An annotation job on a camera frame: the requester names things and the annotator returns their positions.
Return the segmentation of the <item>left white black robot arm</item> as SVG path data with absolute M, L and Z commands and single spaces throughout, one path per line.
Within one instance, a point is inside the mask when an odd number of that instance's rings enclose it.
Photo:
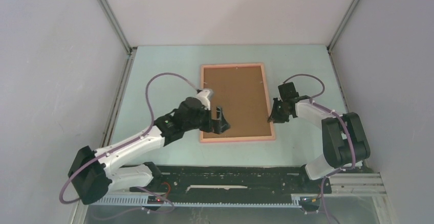
M 178 108 L 158 117 L 147 129 L 128 139 L 96 150 L 88 146 L 81 148 L 68 173 L 69 181 L 85 205 L 121 189 L 157 191 L 162 185 L 160 169 L 153 162 L 130 166 L 133 159 L 167 146 L 191 130 L 219 135 L 229 128 L 221 107 L 216 108 L 213 119 L 211 110 L 199 99 L 188 97 Z

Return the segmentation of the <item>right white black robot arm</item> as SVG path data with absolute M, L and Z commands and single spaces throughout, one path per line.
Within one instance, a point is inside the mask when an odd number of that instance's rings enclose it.
M 371 155 L 366 134 L 356 113 L 341 114 L 315 102 L 309 96 L 301 96 L 293 82 L 278 86 L 278 98 L 268 122 L 286 123 L 290 118 L 302 118 L 321 129 L 323 153 L 301 167 L 298 187 L 311 192 L 318 186 L 318 179 L 337 170 L 353 169 Z

